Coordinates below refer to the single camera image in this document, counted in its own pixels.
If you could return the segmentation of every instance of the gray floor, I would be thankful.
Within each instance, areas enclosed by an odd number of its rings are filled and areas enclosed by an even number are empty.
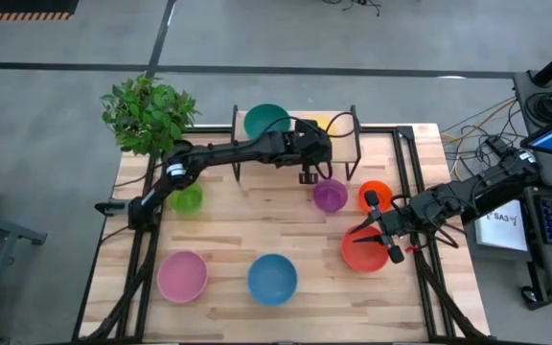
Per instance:
[[[69,22],[0,23],[0,61],[148,63],[165,4],[80,0]],[[402,0],[383,2],[380,18],[340,9],[320,0],[179,0],[160,62],[520,71],[552,58],[552,1]],[[98,97],[133,75],[0,71],[0,215],[50,234],[41,248],[18,248],[0,290],[0,334],[12,344],[71,335],[104,221],[93,204],[108,196],[120,160]],[[159,77],[196,96],[203,124],[228,123],[233,104],[271,102],[356,104],[364,123],[446,128],[513,95],[509,80]],[[504,121],[486,129],[499,132]],[[519,117],[515,126],[524,132]],[[552,343],[552,306],[531,312],[518,298],[524,266],[478,258],[474,267],[493,335]]]

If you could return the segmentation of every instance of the potted plant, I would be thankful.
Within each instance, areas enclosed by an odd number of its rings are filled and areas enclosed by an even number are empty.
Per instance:
[[[122,151],[159,157],[173,149],[173,142],[192,127],[196,100],[169,85],[154,85],[158,78],[142,74],[135,80],[112,85],[112,93],[103,95],[102,119],[116,136]]]

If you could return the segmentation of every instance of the black metal frame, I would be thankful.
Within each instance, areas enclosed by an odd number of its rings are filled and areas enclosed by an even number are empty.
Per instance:
[[[351,105],[349,111],[353,114],[353,130],[355,135],[356,160],[354,162],[344,162],[347,181],[350,181],[353,178],[353,174],[355,173],[355,170],[357,169],[357,166],[361,161],[361,143],[359,142],[359,134],[361,131],[361,127],[359,125],[359,118],[357,117],[357,109],[355,108],[354,104]],[[238,115],[238,106],[234,105],[233,114],[231,116],[231,143],[233,143],[236,140],[236,116],[237,115]],[[234,176],[236,177],[236,181],[240,182],[242,164],[233,163],[231,166],[234,170]]]
[[[237,108],[234,107],[234,114],[237,112]],[[423,181],[423,174],[421,171],[421,162],[419,161],[419,155],[416,148],[416,142],[414,138],[414,132],[412,126],[360,126],[360,133],[383,133],[391,135],[395,148],[396,161],[398,164],[398,172],[400,176],[400,182],[402,184],[402,192],[404,195],[410,196],[410,185],[408,182],[408,174],[403,157],[403,148],[402,148],[402,139],[404,139],[408,145],[410,152],[410,160],[412,171],[414,174],[415,184],[417,185],[417,192],[422,192],[425,189],[425,183]],[[190,131],[192,134],[202,134],[202,133],[220,133],[220,134],[231,134],[233,137],[233,131],[235,129],[227,126],[207,126],[207,127],[197,127]],[[357,167],[359,160],[356,161],[354,169]],[[156,165],[156,160],[151,158],[147,167],[147,178],[144,184],[143,194],[145,195],[152,185],[154,167]],[[138,317],[136,321],[136,327],[134,335],[126,335],[127,331],[127,321],[128,321],[128,306],[125,308],[123,315],[121,316],[118,327],[115,333],[115,337],[108,339],[80,339],[80,328],[82,319],[84,317],[85,307],[88,299],[88,293],[91,288],[93,274],[95,271],[95,265],[97,263],[97,258],[99,255],[100,247],[97,248],[95,258],[93,261],[93,266],[91,268],[91,275],[89,276],[86,289],[84,292],[84,297],[82,299],[82,305],[80,306],[79,315],[76,321],[76,327],[74,329],[74,334],[72,336],[72,341],[70,343],[62,344],[122,344],[122,343],[142,343],[144,337],[144,328],[146,324],[146,317],[148,313],[148,303],[150,300],[150,283],[152,278],[152,273],[154,270],[154,254],[156,252],[156,245],[158,243],[159,231],[160,231],[160,221],[161,221],[161,209],[157,211],[157,221],[158,223],[154,224],[151,228],[150,238],[149,238],[149,250],[147,251],[146,258],[142,265],[148,265],[149,269],[143,271],[145,275],[142,280],[142,290],[140,295],[140,301],[138,304]],[[129,267],[127,270],[126,276],[126,288],[129,287],[131,280],[136,277],[137,267],[139,264],[139,253],[142,247],[142,241],[144,238],[144,233],[136,232],[133,238],[133,245],[131,246],[130,257],[129,257]],[[417,234],[411,235],[411,241],[413,243],[419,243],[419,238]],[[429,256],[431,260],[431,267],[438,280],[441,284],[445,283],[444,275],[442,272],[442,266],[440,264],[440,257],[438,255],[438,248],[435,241],[430,241],[430,246],[428,247]],[[435,339],[444,340],[443,336],[437,334],[435,320],[433,318],[433,307],[431,306],[431,300],[429,297],[429,290],[427,287],[427,281],[422,276],[419,271],[419,265],[422,261],[425,261],[425,256],[422,252],[415,252],[414,254],[415,267],[417,270],[417,277],[419,281],[419,291],[421,293],[421,301],[424,310],[425,317],[425,326],[427,331],[427,337],[429,342],[435,341]],[[446,338],[455,339],[455,333],[453,329],[452,319],[448,314],[445,306],[441,303],[441,311],[445,324]],[[199,343],[189,343],[189,345],[198,345]]]

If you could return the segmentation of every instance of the plastic bowl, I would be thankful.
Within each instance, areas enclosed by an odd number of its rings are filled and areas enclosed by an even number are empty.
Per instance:
[[[191,214],[197,212],[203,203],[203,191],[197,183],[182,191],[175,191],[168,196],[170,206],[179,213]]]
[[[344,262],[353,270],[363,273],[376,272],[383,268],[389,261],[386,245],[378,242],[353,242],[368,236],[379,235],[380,230],[374,226],[368,226],[351,234],[352,230],[346,232],[340,244]]]
[[[259,137],[274,121],[285,118],[272,125],[269,130],[287,131],[291,127],[291,119],[282,107],[276,104],[260,104],[250,109],[244,117],[244,130],[250,139]]]
[[[280,254],[265,254],[248,271],[248,290],[259,303],[276,307],[284,304],[297,288],[295,266]]]
[[[314,204],[325,213],[333,213],[346,205],[349,194],[341,182],[323,180],[314,186]]]
[[[358,202],[359,208],[365,213],[370,212],[370,206],[365,202],[365,192],[373,190],[379,196],[379,209],[381,212],[387,212],[391,208],[391,197],[393,192],[389,186],[379,181],[367,181],[359,189]]]
[[[171,254],[159,267],[157,285],[167,300],[175,303],[193,301],[206,288],[208,266],[192,251]]]

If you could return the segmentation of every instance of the wooden table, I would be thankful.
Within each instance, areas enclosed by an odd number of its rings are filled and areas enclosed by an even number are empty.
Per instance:
[[[450,181],[438,127],[412,126],[427,187]],[[207,144],[227,142],[230,138],[225,134],[189,134],[187,139]],[[362,134],[361,145],[360,165],[347,184],[349,201],[332,216],[325,216],[314,207],[311,186],[298,184],[299,167],[276,170],[245,163],[240,184],[236,183],[231,166],[204,171],[199,178],[205,200],[202,210],[186,217],[171,210],[164,213],[145,341],[426,340],[417,275],[410,254],[403,263],[389,263],[371,274],[353,272],[340,257],[341,236],[364,219],[357,206],[359,186],[366,180],[378,179],[387,183],[394,194],[401,191],[392,138],[385,134]],[[414,191],[406,147],[404,152]],[[117,183],[142,175],[147,161],[146,157],[124,154]],[[341,165],[334,165],[334,178],[345,181]],[[141,188],[141,182],[128,185],[117,189],[114,196],[132,198],[141,194]],[[459,218],[450,222],[461,225]],[[110,218],[104,235],[125,224],[125,216]],[[487,334],[466,239],[450,233],[458,241],[459,249],[439,243],[448,291],[474,326]],[[407,238],[398,241],[402,248],[407,247]],[[120,297],[131,243],[132,232],[127,231],[102,245],[80,335],[95,330]],[[194,302],[175,305],[161,296],[155,280],[161,262],[181,249],[202,255],[208,263],[209,280]],[[246,289],[246,275],[252,262],[271,252],[289,257],[299,278],[292,299],[278,308],[258,305]],[[431,300],[440,331],[435,295]],[[129,318],[128,332],[133,331],[135,317],[132,313]]]

